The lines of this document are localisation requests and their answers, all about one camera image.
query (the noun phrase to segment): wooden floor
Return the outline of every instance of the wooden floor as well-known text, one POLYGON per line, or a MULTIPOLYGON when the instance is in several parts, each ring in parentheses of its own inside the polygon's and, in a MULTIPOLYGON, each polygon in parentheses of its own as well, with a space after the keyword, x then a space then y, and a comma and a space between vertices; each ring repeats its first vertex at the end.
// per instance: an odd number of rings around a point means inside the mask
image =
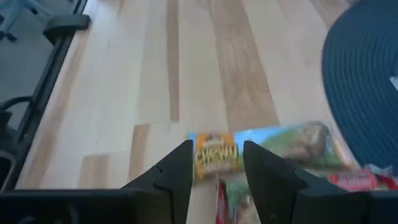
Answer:
MULTIPOLYGON (((88 0, 18 187, 116 188, 188 131, 319 119, 345 148, 320 74, 344 0, 88 0)), ((188 223, 213 223, 215 186, 188 223)))

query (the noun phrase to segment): floor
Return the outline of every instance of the floor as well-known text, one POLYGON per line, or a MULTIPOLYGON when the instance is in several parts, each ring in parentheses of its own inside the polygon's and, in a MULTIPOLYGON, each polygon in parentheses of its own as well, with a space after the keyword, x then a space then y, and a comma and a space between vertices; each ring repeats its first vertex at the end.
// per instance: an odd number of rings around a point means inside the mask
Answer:
MULTIPOLYGON (((68 13, 75 5, 68 0, 37 1, 57 14, 68 13)), ((24 9, 11 27, 11 32, 18 41, 11 43, 4 39, 0 42, 0 102, 33 94, 53 50, 52 44, 42 34, 48 19, 24 9)), ((27 104, 20 104, 10 109, 13 115, 9 126, 18 128, 26 107, 27 104)))
MULTIPOLYGON (((339 0, 88 0, 18 187, 115 188, 187 138, 324 121, 320 58, 339 0)), ((351 157, 349 150, 345 154, 351 157)), ((212 223, 215 186, 188 223, 212 223)))

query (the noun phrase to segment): round blue mat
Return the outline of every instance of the round blue mat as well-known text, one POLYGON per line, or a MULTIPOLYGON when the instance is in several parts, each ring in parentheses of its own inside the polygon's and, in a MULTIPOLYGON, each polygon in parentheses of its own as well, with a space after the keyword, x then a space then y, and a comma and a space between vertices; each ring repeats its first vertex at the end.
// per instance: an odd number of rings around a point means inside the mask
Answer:
POLYGON ((327 35, 322 74, 358 162, 398 174, 398 0, 359 0, 343 13, 327 35))

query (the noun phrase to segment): yellow label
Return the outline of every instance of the yellow label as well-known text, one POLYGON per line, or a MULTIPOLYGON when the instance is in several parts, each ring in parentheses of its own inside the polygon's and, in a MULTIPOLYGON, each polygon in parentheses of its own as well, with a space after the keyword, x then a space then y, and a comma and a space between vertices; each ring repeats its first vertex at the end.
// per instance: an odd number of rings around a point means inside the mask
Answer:
POLYGON ((238 169, 238 147, 232 134, 197 134, 195 167, 199 179, 238 169))

